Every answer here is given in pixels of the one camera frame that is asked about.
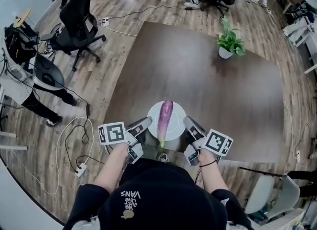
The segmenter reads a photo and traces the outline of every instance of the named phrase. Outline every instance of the black bracelet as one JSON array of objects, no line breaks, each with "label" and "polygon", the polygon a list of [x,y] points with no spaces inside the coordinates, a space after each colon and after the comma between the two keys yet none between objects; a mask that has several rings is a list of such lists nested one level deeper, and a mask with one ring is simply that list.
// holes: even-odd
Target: black bracelet
[{"label": "black bracelet", "polygon": [[213,164],[213,163],[215,163],[217,160],[214,160],[213,162],[210,162],[210,163],[208,163],[208,164],[206,164],[206,165],[202,165],[202,166],[199,166],[199,167],[205,167],[205,166],[209,166],[209,165],[211,165],[211,164]]}]

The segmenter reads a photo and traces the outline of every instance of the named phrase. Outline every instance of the wooden table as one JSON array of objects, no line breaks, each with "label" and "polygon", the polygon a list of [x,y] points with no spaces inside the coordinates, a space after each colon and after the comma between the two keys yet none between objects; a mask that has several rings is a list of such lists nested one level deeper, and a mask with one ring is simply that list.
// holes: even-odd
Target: wooden table
[{"label": "wooden table", "polygon": [[[250,51],[223,60],[214,37],[145,22],[122,69],[104,123],[129,125],[166,99],[180,104],[207,131],[213,128],[232,137],[226,159],[279,159],[284,112],[282,79],[274,62]],[[147,144],[157,144],[148,138]]]}]

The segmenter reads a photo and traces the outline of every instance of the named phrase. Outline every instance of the hand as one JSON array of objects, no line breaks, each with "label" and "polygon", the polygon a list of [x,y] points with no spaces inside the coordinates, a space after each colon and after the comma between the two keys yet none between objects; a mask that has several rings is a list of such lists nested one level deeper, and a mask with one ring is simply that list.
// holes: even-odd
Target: hand
[{"label": "hand", "polygon": [[214,161],[213,153],[207,149],[201,149],[198,155],[200,165],[205,165]]},{"label": "hand", "polygon": [[111,154],[117,153],[119,155],[122,155],[124,158],[128,157],[129,145],[127,143],[118,143],[114,146]]}]

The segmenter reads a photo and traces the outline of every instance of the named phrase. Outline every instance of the potted plant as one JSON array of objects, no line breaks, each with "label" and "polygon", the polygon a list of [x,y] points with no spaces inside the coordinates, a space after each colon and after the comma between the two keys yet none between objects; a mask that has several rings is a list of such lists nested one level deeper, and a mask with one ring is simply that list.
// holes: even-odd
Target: potted plant
[{"label": "potted plant", "polygon": [[246,51],[243,49],[243,41],[238,39],[233,32],[237,29],[230,29],[230,24],[225,17],[221,19],[221,22],[223,24],[223,33],[219,34],[219,40],[217,42],[220,57],[227,59],[233,54],[237,54],[238,56],[245,55]]}]

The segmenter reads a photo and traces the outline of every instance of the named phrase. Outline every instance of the green plant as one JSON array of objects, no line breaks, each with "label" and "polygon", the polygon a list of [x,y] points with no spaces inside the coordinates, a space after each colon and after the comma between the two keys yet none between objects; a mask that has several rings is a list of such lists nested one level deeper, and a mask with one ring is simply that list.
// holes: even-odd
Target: green plant
[{"label": "green plant", "polygon": [[230,23],[225,17],[221,19],[221,22],[223,24],[223,33],[219,35],[219,40],[217,42],[219,47],[222,47],[233,54],[237,54],[238,56],[245,55],[246,50],[243,48],[243,40],[238,39],[233,32],[238,29],[230,29]]}]

